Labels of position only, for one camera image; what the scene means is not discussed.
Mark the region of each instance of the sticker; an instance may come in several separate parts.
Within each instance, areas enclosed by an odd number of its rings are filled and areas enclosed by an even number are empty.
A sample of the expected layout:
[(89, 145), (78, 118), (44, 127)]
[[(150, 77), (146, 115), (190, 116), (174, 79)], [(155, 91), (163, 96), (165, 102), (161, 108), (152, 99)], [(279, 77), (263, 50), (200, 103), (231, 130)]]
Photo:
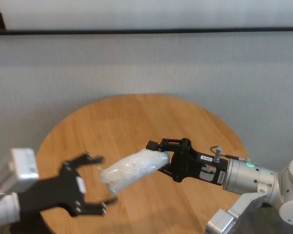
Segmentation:
[(224, 178), (225, 178), (225, 175), (226, 175), (225, 172), (220, 171), (220, 173), (219, 173), (219, 177), (218, 177), (218, 180), (217, 180), (217, 183), (218, 183), (218, 184), (223, 184), (223, 182), (224, 182)]
[(206, 160), (206, 161), (210, 161), (210, 162), (213, 161), (213, 159), (211, 157), (206, 157), (206, 156), (203, 156), (203, 155), (201, 155), (201, 159)]
[(211, 182), (214, 179), (216, 173), (216, 167), (204, 164), (201, 168), (201, 172), (199, 174), (200, 179)]
[(77, 177), (76, 177), (76, 180), (77, 180), (77, 184), (78, 184), (78, 187), (79, 187), (79, 191), (80, 191), (82, 194), (85, 194), (85, 193), (86, 193), (86, 187), (84, 186), (84, 181), (83, 181), (83, 179), (82, 179), (80, 176), (77, 176)]

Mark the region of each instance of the plastic bag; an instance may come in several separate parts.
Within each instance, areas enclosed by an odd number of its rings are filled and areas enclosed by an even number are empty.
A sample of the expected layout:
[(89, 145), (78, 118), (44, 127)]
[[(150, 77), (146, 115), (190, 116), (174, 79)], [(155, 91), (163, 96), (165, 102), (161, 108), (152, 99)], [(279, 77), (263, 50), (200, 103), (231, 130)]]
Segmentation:
[(169, 163), (169, 153), (148, 149), (129, 155), (100, 174), (111, 193), (116, 194), (138, 179), (153, 173)]

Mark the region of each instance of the gray wall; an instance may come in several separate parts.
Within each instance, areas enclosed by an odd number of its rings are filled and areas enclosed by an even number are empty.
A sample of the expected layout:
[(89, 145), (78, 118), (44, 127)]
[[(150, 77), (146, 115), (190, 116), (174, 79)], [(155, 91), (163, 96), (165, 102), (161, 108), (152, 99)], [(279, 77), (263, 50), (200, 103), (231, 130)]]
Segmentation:
[(37, 149), (69, 113), (123, 93), (204, 106), (257, 164), (293, 158), (293, 33), (0, 37), (0, 155)]

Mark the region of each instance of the round wooden table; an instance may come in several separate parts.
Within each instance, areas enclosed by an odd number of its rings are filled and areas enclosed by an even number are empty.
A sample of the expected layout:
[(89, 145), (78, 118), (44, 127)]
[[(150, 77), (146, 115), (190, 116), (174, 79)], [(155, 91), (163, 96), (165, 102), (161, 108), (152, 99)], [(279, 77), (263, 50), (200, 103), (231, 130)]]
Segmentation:
[[(87, 105), (61, 121), (45, 138), (37, 164), (41, 178), (55, 176), (64, 160), (84, 151), (105, 156), (107, 168), (144, 148), (149, 140), (189, 138), (194, 149), (210, 154), (247, 156), (234, 131), (217, 116), (188, 101), (164, 95), (123, 95)], [(79, 169), (86, 201), (108, 197), (96, 165)], [(176, 183), (155, 172), (118, 194), (107, 215), (72, 218), (61, 208), (42, 212), (56, 234), (201, 234), (218, 209), (229, 208), (238, 195), (194, 178)]]

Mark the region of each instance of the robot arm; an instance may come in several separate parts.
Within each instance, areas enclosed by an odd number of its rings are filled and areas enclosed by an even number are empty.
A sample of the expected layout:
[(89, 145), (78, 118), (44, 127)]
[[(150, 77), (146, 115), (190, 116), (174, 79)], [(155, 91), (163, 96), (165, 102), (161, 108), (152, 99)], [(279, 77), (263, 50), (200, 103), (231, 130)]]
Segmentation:
[(193, 177), (241, 195), (230, 209), (220, 209), (212, 217), (206, 227), (207, 234), (227, 234), (233, 231), (244, 213), (261, 207), (263, 203), (277, 208), (281, 218), (293, 225), (293, 162), (282, 172), (279, 185), (277, 172), (230, 155), (224, 156), (229, 159), (227, 161), (221, 158), (220, 147), (211, 156), (195, 151), (189, 139), (164, 138), (160, 144), (149, 141), (146, 148), (174, 152), (171, 163), (159, 171), (176, 182)]
[(76, 171), (80, 166), (101, 163), (103, 159), (82, 154), (64, 162), (58, 176), (38, 180), (34, 152), (12, 149), (11, 157), (0, 164), (0, 226), (54, 207), (66, 209), (71, 216), (106, 214), (106, 205), (116, 199), (85, 202), (84, 182)]

